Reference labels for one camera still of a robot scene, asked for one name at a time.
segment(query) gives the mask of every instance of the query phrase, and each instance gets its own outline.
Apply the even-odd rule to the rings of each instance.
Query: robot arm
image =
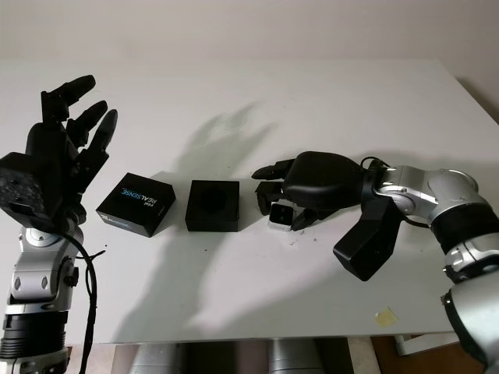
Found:
[[[495,372],[499,369],[499,219],[479,195],[476,181],[456,170],[391,168],[376,158],[367,169],[361,165],[337,154],[305,152],[295,160],[262,168],[254,178],[284,181],[260,183],[260,210],[269,213],[271,221],[279,221],[284,217],[282,202],[292,202],[301,213],[287,224],[301,229],[315,221],[303,224],[303,212],[320,219],[360,204],[359,222],[334,246],[334,254],[362,281],[369,280],[393,253],[401,222],[430,228],[445,254],[444,271],[455,284],[442,297],[451,325],[464,349]]]
[[[43,122],[30,130],[26,153],[0,159],[0,207],[23,228],[21,254],[12,276],[0,347],[0,372],[63,373],[68,363],[64,325],[82,252],[91,283],[90,311],[81,372],[91,349],[97,284],[91,258],[81,243],[86,220],[81,197],[108,159],[106,147],[117,112],[109,111],[88,148],[89,131],[108,111],[105,101],[69,118],[69,106],[95,86],[93,76],[41,93]]]

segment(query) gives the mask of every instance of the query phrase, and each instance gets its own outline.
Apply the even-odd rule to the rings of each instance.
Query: metal leg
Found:
[[[179,374],[185,352],[184,344],[141,344],[129,374]]]
[[[313,339],[273,339],[270,374],[324,374]]]
[[[395,341],[397,343],[398,355],[406,356],[453,344],[458,342],[459,339],[455,333],[428,333],[426,335],[421,335],[420,337],[396,335]]]

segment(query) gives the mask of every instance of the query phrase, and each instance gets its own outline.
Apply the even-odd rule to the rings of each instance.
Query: brown floor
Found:
[[[469,357],[460,344],[399,357],[393,337],[371,337],[383,374],[482,374],[480,363]]]

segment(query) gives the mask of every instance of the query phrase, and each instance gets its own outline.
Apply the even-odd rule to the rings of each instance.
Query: realsense box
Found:
[[[97,213],[106,224],[150,238],[174,201],[171,185],[127,173]]]

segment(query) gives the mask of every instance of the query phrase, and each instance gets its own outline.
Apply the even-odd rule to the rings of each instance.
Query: silver cylinder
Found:
[[[129,374],[179,374],[185,358],[184,344],[141,344]]]
[[[273,339],[269,348],[271,374],[324,374],[313,339]]]

